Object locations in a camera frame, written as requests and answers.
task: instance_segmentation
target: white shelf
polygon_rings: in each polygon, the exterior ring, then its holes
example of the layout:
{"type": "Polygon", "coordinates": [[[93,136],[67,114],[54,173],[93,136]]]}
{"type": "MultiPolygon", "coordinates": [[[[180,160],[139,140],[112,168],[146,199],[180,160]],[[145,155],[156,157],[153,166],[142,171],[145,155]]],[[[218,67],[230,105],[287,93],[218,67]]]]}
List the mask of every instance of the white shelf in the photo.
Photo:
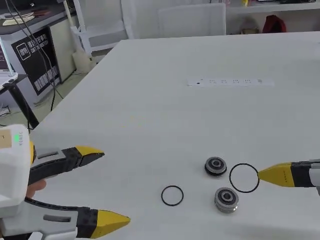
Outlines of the white shelf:
{"type": "Polygon", "coordinates": [[[250,14],[320,9],[319,2],[280,4],[279,2],[274,1],[252,1],[249,4],[249,6],[245,7],[242,6],[241,0],[231,0],[231,5],[226,8],[226,11],[227,13],[234,14],[250,14]]]}

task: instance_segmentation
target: barcode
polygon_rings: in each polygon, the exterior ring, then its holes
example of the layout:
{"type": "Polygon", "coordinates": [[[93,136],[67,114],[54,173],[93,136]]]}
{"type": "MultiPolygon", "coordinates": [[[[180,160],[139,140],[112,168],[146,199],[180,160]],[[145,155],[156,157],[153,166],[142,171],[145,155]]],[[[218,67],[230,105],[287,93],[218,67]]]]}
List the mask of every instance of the barcode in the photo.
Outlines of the barcode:
{"type": "Polygon", "coordinates": [[[53,70],[53,73],[51,69],[49,69],[48,72],[43,74],[41,77],[38,78],[38,80],[34,82],[34,86],[37,91],[40,91],[43,87],[49,84],[48,77],[50,78],[50,82],[52,82],[52,79],[54,79],[54,77],[58,75],[58,70],[56,66],[54,66],[52,70],[53,70]]]}

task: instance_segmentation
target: ball bearing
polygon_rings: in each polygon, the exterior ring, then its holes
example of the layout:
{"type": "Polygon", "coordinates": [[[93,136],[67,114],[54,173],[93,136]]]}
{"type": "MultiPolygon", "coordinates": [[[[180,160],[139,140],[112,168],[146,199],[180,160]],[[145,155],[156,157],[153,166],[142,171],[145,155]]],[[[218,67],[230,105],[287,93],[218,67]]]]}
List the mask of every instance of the ball bearing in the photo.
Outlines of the ball bearing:
{"type": "Polygon", "coordinates": [[[223,213],[233,213],[238,208],[239,197],[237,193],[228,187],[219,188],[214,195],[215,206],[223,213]]]}
{"type": "Polygon", "coordinates": [[[209,175],[213,177],[220,177],[227,171],[227,164],[220,157],[210,157],[206,161],[204,169],[209,175]]]}

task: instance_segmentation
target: table leg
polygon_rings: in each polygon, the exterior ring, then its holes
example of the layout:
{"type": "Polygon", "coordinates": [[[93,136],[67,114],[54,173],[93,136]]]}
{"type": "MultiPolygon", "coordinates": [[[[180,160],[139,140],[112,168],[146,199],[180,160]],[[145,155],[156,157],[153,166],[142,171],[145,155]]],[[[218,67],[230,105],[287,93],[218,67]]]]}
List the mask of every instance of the table leg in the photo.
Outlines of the table leg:
{"type": "Polygon", "coordinates": [[[31,110],[19,87],[14,83],[7,83],[3,86],[7,88],[7,90],[13,97],[14,101],[18,104],[19,108],[21,109],[21,112],[23,113],[27,121],[29,121],[31,127],[34,129],[36,126],[38,126],[39,121],[36,118],[34,112],[31,110]]]}

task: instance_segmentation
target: power strip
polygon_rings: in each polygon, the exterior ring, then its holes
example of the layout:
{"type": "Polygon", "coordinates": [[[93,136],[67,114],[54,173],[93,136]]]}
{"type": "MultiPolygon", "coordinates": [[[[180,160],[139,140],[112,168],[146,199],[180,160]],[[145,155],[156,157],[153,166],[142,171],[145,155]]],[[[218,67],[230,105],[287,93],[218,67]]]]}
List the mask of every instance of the power strip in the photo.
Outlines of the power strip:
{"type": "Polygon", "coordinates": [[[273,87],[275,83],[271,79],[262,78],[195,78],[189,79],[187,85],[191,87],[273,87]]]}

